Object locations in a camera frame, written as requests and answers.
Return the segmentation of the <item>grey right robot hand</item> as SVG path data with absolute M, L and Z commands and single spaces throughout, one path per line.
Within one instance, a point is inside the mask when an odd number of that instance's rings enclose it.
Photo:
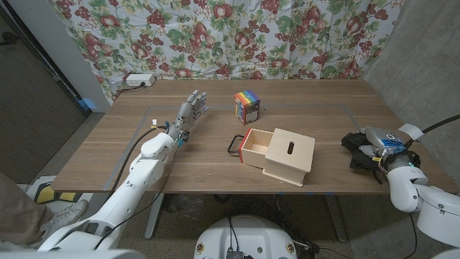
M 359 150 L 370 158 L 380 158 L 381 162 L 392 160 L 410 160 L 408 155 L 404 155 L 406 150 L 401 139 L 394 133 L 378 127 L 365 127 L 359 130 L 364 134 L 365 140 L 369 144 L 359 146 Z

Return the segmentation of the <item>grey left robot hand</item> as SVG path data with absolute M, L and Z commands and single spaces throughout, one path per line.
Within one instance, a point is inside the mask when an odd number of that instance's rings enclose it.
M 189 131 L 195 121 L 208 110 L 206 106 L 207 93 L 196 89 L 179 108 L 178 114 L 170 125 L 168 135 L 181 143 L 187 141 Z

